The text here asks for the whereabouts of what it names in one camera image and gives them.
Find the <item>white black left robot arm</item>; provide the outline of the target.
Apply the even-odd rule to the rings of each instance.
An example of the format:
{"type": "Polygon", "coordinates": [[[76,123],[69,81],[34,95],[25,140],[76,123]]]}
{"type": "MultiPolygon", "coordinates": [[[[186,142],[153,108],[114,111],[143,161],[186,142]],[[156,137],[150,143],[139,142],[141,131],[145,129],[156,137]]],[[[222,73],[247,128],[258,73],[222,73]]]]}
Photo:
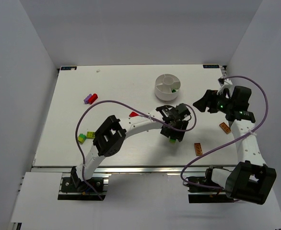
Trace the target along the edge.
{"type": "Polygon", "coordinates": [[[161,135],[181,142],[189,123],[187,117],[191,112],[183,103],[175,107],[163,105],[147,114],[137,112],[125,119],[110,115],[96,130],[88,154],[81,153],[82,163],[71,169],[71,182],[79,191],[93,186],[89,180],[101,162],[118,153],[123,142],[136,134],[159,129],[161,135]]]}

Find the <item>lime lego brick with studs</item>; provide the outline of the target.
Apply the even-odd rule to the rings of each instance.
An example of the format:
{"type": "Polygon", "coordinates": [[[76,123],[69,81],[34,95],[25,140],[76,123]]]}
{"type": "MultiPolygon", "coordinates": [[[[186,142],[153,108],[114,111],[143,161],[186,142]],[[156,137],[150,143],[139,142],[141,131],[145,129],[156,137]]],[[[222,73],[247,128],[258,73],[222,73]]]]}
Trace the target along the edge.
{"type": "Polygon", "coordinates": [[[86,138],[94,139],[94,138],[95,138],[95,132],[88,131],[88,132],[86,133],[86,138]]]}

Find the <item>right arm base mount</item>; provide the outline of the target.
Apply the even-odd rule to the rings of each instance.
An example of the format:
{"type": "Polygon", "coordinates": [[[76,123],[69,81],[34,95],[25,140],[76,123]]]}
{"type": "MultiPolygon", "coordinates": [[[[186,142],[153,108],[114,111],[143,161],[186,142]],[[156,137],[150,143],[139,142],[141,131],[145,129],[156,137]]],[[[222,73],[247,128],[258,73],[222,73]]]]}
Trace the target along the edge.
{"type": "Polygon", "coordinates": [[[225,190],[211,180],[213,169],[223,169],[223,167],[210,166],[205,171],[205,176],[189,176],[183,182],[183,186],[188,188],[188,201],[190,204],[214,204],[214,203],[234,203],[236,200],[228,198],[225,190]]]}

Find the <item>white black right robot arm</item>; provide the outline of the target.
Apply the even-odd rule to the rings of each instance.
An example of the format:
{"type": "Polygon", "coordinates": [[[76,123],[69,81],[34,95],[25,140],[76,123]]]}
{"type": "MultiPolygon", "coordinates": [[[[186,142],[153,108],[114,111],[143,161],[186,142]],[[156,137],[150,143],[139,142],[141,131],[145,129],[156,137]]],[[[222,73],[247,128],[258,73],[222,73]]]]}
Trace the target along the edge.
{"type": "Polygon", "coordinates": [[[221,94],[206,90],[204,96],[194,102],[193,106],[200,112],[225,113],[236,141],[238,164],[232,172],[218,167],[208,168],[200,184],[219,186],[228,198],[262,205],[271,191],[277,173],[264,161],[253,131],[255,117],[248,111],[251,89],[236,86],[230,97],[227,94],[227,89],[221,94]]]}

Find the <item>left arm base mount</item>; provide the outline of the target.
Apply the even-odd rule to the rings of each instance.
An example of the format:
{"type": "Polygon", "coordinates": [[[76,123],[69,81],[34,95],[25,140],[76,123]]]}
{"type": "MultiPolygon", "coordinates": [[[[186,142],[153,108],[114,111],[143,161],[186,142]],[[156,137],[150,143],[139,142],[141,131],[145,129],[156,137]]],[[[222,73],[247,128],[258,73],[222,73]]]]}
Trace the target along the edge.
{"type": "Polygon", "coordinates": [[[108,181],[104,177],[92,177],[85,183],[72,168],[69,176],[62,176],[58,200],[103,201],[106,197],[108,181]]]}

